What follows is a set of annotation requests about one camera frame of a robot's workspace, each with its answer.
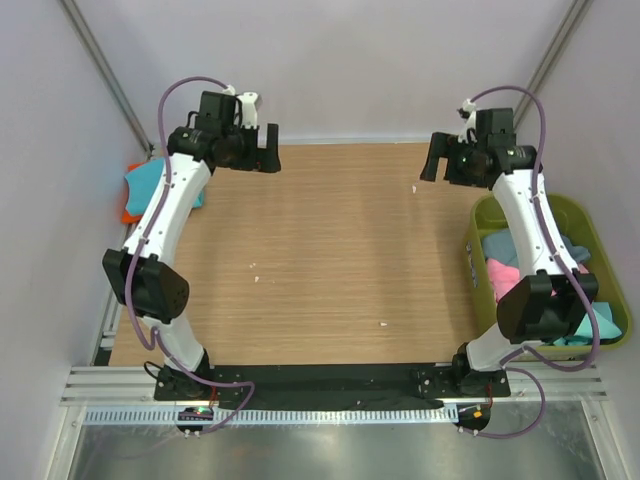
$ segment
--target white wall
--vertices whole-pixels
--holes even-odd
[[[598,361],[620,424],[626,457],[640,470],[640,3],[594,2],[541,92],[549,188],[587,208],[636,320],[631,341]],[[521,140],[535,142],[532,109]],[[636,473],[633,478],[640,478]]]
[[[78,0],[152,140],[158,98],[188,75],[261,93],[262,121],[280,123],[284,140],[457,130],[463,99],[527,83],[570,4]],[[197,110],[202,85],[184,88],[168,106],[170,128]]]
[[[0,15],[0,477],[44,477],[72,365],[87,364],[142,157],[57,2]]]

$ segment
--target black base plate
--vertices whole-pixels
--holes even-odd
[[[255,410],[343,411],[441,408],[440,398],[461,398],[451,366],[436,364],[218,366],[216,381],[253,381],[246,408]],[[503,371],[483,379],[494,397],[511,395]],[[478,389],[484,397],[487,384]],[[236,408],[248,389],[220,389],[222,408]]]

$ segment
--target pink cloth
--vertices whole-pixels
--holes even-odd
[[[578,268],[580,273],[589,273],[584,265],[578,265]],[[520,281],[520,270],[516,267],[503,265],[493,258],[487,260],[487,271],[496,302],[499,302]]]

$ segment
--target orange cloth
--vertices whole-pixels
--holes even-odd
[[[136,168],[138,168],[140,165],[144,165],[145,162],[141,162],[141,163],[134,163],[133,165],[129,165],[127,167],[127,171],[131,172],[133,170],[135,170]],[[125,207],[124,212],[122,212],[122,223],[124,224],[130,224],[130,223],[137,223],[140,221],[140,219],[142,218],[142,215],[129,215],[129,212],[127,212],[127,209]]]

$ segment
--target white cable tray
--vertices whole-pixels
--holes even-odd
[[[206,424],[202,421],[178,420],[184,406],[132,406],[89,407],[84,425],[190,425]],[[214,409],[212,422],[219,422],[229,415],[229,410]],[[367,412],[363,410],[342,412],[289,412],[243,410],[230,426],[264,425],[362,425],[399,423],[455,423],[458,411],[455,404],[437,410],[395,410]]]

